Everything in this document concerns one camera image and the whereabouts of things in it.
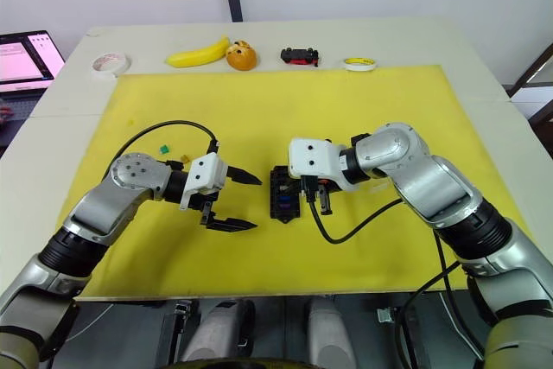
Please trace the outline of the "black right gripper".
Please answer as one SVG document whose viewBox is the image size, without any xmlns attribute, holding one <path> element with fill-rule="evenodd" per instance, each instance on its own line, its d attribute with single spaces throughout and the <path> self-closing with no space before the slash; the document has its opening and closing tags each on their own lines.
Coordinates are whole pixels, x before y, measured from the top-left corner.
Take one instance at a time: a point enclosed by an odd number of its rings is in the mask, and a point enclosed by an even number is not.
<svg viewBox="0 0 553 369">
<path fill-rule="evenodd" d="M 320 203 L 321 215 L 331 215 L 333 213 L 330 194 L 340 191 L 341 188 L 334 181 L 317 178 L 316 198 Z"/>
</svg>

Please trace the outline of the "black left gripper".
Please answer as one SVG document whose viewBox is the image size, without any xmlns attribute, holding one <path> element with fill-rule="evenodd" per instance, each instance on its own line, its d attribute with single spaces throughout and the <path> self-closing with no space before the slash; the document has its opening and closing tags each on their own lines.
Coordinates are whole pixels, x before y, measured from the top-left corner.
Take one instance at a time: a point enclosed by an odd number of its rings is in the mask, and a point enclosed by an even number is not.
<svg viewBox="0 0 553 369">
<path fill-rule="evenodd" d="M 255 175 L 233 166 L 227 168 L 226 176 L 232 181 L 245 185 L 262 185 L 263 182 Z M 257 227 L 256 224 L 244 219 L 227 218 L 217 219 L 213 211 L 213 204 L 219 198 L 219 191 L 210 194 L 195 193 L 190 196 L 188 207 L 200 212 L 200 224 L 207 229 L 221 232 L 241 232 Z"/>
</svg>

